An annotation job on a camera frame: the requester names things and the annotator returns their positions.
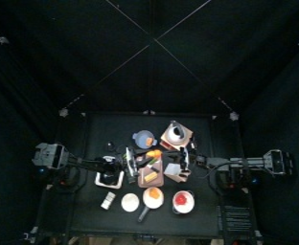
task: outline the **small white object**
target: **small white object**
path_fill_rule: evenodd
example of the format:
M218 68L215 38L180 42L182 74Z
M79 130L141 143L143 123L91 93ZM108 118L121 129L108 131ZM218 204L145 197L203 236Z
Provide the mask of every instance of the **small white object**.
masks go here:
M239 115L234 111L230 113L230 119L232 121L238 121L238 119L239 119Z
M121 206L127 212L133 212L139 206L137 196L132 193L125 194L121 200Z
M65 118L68 115L69 115L69 110L66 108L62 108L60 111L58 111L58 114L62 118Z
M248 194L248 189L247 188L242 188L242 191Z
M109 209L109 206L112 204L112 201L113 201L113 198L115 198L115 193L112 192L108 192L107 196L105 196L105 199L104 199L104 202L101 204L101 207L108 210Z

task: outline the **orange food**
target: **orange food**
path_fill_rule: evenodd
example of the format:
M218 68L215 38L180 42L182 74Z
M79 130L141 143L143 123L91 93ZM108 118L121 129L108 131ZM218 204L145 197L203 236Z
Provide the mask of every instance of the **orange food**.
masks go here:
M147 145L147 146L151 146L152 143L153 143L153 138L151 138L151 137L147 138L147 139L145 139L145 145Z
M153 197L155 199L159 199L160 193L155 188L149 189L149 196Z
M161 152L159 149L151 150L151 151L148 151L148 152L145 153L145 156L147 156L147 157L153 157L153 158L160 158L161 155L163 155L163 152Z

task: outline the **black curtain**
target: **black curtain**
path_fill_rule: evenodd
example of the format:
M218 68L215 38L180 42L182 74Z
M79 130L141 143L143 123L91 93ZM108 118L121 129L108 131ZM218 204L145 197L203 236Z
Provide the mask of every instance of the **black curtain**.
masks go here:
M0 244L17 244L33 228L41 189L30 160L36 145L53 141L58 118L9 47L0 44Z
M299 244L299 54L255 98L242 123L247 156L275 148L294 155L297 175L266 175L254 201L266 236L284 244Z

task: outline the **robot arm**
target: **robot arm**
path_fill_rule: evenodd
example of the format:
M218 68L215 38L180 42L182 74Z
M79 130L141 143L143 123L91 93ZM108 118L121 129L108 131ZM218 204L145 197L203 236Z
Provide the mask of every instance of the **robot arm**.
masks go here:
M204 158L202 165L211 168L210 186L219 194L244 188L251 182L252 170L264 171L272 176L290 176L294 168L290 154L278 149L256 158Z
M96 158L87 160L77 158L68 149L58 144L49 145L41 143L36 146L36 154L32 160L34 166L45 167L56 173L56 175L68 176L70 168L87 169L101 174L101 182L107 185L115 185L121 171L121 164L111 158Z

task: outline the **utensil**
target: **utensil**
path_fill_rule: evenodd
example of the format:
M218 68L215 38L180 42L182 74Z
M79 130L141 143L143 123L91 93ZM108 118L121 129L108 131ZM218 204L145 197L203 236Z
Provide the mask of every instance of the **utensil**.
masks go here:
M153 190L159 194L157 198L151 196L151 190ZM159 208L161 204L164 203L164 194L161 190L159 188L148 188L143 192L143 202L144 202L144 209L139 216L137 222L141 222L145 214L149 212L151 209Z
M157 162L157 158L153 158L152 160L151 160L151 162L148 163L148 167L155 171L155 172L160 172L156 168L153 168L153 164Z

